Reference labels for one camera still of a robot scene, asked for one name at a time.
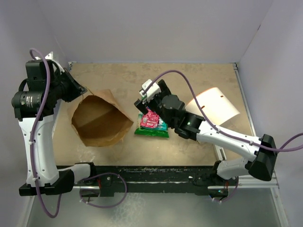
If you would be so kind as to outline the red snack packet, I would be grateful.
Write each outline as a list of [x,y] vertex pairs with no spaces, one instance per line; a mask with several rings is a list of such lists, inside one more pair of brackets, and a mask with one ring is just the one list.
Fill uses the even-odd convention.
[[140,126],[144,128],[154,129],[158,126],[158,123],[159,116],[155,112],[148,109],[148,113],[142,115]]

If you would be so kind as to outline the teal Fox's candy bag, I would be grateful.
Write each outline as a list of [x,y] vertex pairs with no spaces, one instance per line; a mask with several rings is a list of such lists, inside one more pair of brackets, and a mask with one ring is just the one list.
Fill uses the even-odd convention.
[[[142,113],[139,113],[139,124],[140,124],[140,121],[141,121],[141,118],[142,118]],[[158,131],[165,131],[167,129],[167,126],[166,124],[164,123],[164,121],[159,118],[159,123],[158,123],[158,126],[154,129],[151,129],[151,128],[144,128],[144,129],[148,129],[148,130],[158,130]]]

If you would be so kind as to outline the green Chuba cassava chips bag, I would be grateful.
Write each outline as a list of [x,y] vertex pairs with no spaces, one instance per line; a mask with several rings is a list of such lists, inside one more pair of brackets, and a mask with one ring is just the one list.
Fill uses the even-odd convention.
[[165,131],[148,130],[148,129],[141,128],[139,126],[139,117],[138,117],[138,121],[137,121],[137,128],[135,129],[134,134],[143,135],[143,136],[169,138],[168,128]]

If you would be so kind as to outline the brown paper bag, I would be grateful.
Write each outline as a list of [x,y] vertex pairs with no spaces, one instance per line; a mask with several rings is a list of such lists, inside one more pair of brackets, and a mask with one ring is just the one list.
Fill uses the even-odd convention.
[[115,145],[134,123],[109,89],[88,90],[70,103],[67,114],[87,147]]

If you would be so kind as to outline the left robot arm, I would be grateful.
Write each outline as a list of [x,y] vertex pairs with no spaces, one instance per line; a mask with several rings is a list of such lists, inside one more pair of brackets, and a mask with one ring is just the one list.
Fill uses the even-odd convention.
[[87,92],[71,74],[54,60],[26,63],[24,79],[11,103],[23,133],[27,157],[26,183],[20,196],[59,195],[70,192],[83,181],[97,181],[92,162],[76,163],[58,169],[53,152],[54,109],[59,100],[71,102]]

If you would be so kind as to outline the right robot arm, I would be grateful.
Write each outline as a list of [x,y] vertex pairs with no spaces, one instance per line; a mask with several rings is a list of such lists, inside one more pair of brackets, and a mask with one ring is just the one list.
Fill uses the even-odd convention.
[[139,93],[142,99],[134,103],[135,107],[143,114],[148,110],[155,112],[178,136],[212,143],[241,155],[235,160],[215,163],[210,174],[214,184],[221,185],[242,175],[271,181],[277,158],[277,152],[272,150],[276,146],[272,136],[265,134],[259,138],[212,126],[204,117],[186,111],[185,103],[171,94],[164,80],[158,83],[147,80]]

